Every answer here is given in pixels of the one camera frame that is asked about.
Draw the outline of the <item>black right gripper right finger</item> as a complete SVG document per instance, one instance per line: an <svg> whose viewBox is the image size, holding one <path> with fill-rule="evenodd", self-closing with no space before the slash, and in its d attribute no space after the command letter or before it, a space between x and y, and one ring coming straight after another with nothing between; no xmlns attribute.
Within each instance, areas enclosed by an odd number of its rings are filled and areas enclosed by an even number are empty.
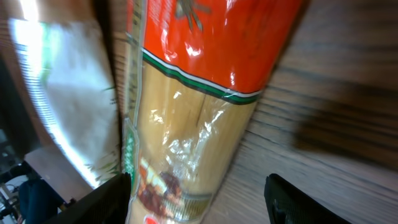
<svg viewBox="0 0 398 224"><path fill-rule="evenodd" d="M277 174L267 176L264 198L271 224L349 224Z"/></svg>

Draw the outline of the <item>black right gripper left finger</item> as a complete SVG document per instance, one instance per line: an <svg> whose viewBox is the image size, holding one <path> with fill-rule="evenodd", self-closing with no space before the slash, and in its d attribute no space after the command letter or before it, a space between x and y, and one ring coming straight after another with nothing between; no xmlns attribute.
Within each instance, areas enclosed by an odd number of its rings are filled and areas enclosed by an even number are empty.
<svg viewBox="0 0 398 224"><path fill-rule="evenodd" d="M131 176L120 173L45 224L125 224Z"/></svg>

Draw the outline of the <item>red spaghetti packet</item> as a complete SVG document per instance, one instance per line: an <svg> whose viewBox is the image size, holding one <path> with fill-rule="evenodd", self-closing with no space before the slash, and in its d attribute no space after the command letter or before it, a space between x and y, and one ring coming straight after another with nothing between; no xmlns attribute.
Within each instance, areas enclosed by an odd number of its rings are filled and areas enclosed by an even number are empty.
<svg viewBox="0 0 398 224"><path fill-rule="evenodd" d="M203 220L301 6L300 0L128 2L128 223Z"/></svg>

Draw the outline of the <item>white tube gold cap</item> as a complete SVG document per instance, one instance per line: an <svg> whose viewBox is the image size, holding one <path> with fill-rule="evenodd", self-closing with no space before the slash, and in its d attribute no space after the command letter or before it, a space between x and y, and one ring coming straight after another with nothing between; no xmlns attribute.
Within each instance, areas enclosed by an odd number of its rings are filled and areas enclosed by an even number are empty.
<svg viewBox="0 0 398 224"><path fill-rule="evenodd" d="M97 188L120 170L116 91L96 21L10 19L30 100L50 137Z"/></svg>

